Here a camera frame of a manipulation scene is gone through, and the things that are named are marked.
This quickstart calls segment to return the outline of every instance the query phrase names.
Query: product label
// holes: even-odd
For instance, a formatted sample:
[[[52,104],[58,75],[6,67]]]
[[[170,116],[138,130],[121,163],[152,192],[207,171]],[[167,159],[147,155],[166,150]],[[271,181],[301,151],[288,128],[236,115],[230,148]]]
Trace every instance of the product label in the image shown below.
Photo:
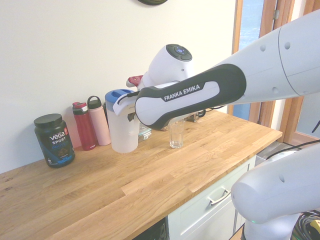
[[[185,96],[185,95],[198,92],[198,91],[200,91],[201,89],[204,88],[204,85],[205,85],[204,83],[202,83],[202,84],[199,83],[199,84],[196,84],[196,85],[187,87],[187,88],[185,88],[185,89],[182,89],[182,90],[173,92],[173,93],[171,93],[171,94],[168,94],[168,95],[162,97],[162,99],[163,99],[165,102],[172,101],[172,100],[174,100],[174,99],[183,97],[183,96]]]
[[[68,129],[38,137],[41,150],[49,165],[59,165],[73,159],[75,152]]]

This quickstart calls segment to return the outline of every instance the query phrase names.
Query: cable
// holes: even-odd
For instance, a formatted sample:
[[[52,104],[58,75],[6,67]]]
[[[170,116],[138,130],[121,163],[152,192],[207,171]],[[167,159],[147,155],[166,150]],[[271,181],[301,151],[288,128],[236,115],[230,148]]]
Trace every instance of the cable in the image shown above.
[[[316,143],[320,143],[320,139],[319,140],[314,140],[314,141],[308,141],[308,142],[302,143],[302,144],[297,145],[297,146],[293,146],[293,147],[289,147],[289,148],[286,148],[286,149],[282,149],[280,151],[277,151],[277,152],[271,154],[265,160],[268,160],[269,158],[272,158],[274,155],[277,155],[279,153],[282,153],[282,152],[285,152],[285,151],[289,151],[289,150],[292,150],[292,149],[298,149],[298,148],[303,147],[305,145],[316,144]]]
[[[320,220],[320,211],[307,211],[300,215],[293,231],[291,240],[319,240],[320,234],[315,230],[310,223],[314,220]]]
[[[209,107],[210,110],[207,110],[207,112],[211,112],[212,110],[221,109],[223,107],[225,107],[225,106]]]
[[[319,127],[319,125],[320,125],[320,121],[318,121],[318,123],[316,124],[316,126],[315,126],[314,129],[312,130],[312,133],[314,133],[314,132],[317,130],[317,128]]]

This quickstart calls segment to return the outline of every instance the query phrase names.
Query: cabinet drawer handle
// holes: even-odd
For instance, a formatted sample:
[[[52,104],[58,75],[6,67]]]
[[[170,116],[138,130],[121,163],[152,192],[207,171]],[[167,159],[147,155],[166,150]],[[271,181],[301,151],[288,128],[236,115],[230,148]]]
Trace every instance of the cabinet drawer handle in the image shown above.
[[[226,194],[225,194],[224,196],[220,197],[220,198],[219,198],[218,200],[216,200],[216,201],[214,201],[214,200],[212,200],[210,197],[208,197],[208,199],[210,200],[211,206],[213,206],[213,205],[215,205],[215,204],[218,204],[218,203],[220,203],[221,201],[223,201],[224,199],[226,199],[226,198],[229,196],[229,194],[231,193],[231,191],[225,189],[223,193],[226,193]]]

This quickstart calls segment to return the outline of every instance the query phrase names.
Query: cabinet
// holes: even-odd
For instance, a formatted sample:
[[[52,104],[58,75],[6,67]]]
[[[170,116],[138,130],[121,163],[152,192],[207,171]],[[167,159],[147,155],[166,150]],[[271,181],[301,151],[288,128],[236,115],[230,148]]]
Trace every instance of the cabinet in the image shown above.
[[[232,185],[255,166],[256,156],[167,216],[170,240],[228,240],[245,219],[236,212]]]

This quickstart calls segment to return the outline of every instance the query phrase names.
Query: pink water bottle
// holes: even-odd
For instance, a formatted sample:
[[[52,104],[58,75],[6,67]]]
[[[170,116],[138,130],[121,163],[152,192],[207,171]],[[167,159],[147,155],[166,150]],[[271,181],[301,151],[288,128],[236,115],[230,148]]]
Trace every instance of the pink water bottle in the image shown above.
[[[104,108],[102,107],[100,98],[97,96],[91,96],[88,98],[89,115],[91,117],[92,125],[95,131],[98,144],[105,146],[111,143],[110,132]]]
[[[72,111],[83,150],[94,149],[96,147],[96,136],[90,121],[87,104],[85,102],[74,102]]]

